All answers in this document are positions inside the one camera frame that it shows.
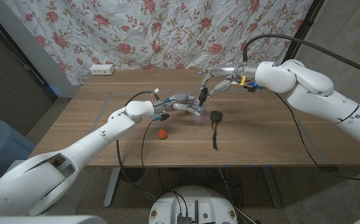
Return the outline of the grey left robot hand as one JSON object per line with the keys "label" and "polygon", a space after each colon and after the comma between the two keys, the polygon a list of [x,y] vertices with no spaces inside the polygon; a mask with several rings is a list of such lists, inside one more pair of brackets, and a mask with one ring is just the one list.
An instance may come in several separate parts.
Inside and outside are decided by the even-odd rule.
{"label": "grey left robot hand", "polygon": [[205,106],[200,106],[198,97],[186,94],[176,94],[168,97],[168,111],[186,111],[195,118],[201,117],[206,111]]}

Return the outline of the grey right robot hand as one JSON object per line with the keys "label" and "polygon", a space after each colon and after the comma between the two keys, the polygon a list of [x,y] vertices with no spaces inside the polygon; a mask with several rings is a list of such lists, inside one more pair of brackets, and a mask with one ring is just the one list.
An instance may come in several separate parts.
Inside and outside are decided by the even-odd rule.
{"label": "grey right robot hand", "polygon": [[[205,74],[201,82],[202,98],[211,98],[217,93],[221,93],[229,89],[235,83],[245,85],[255,79],[255,74],[258,64],[247,62],[228,62],[225,64],[217,65],[212,68],[206,68],[199,72]],[[206,84],[212,78],[223,78],[223,81],[218,83],[212,90],[206,87]]]}

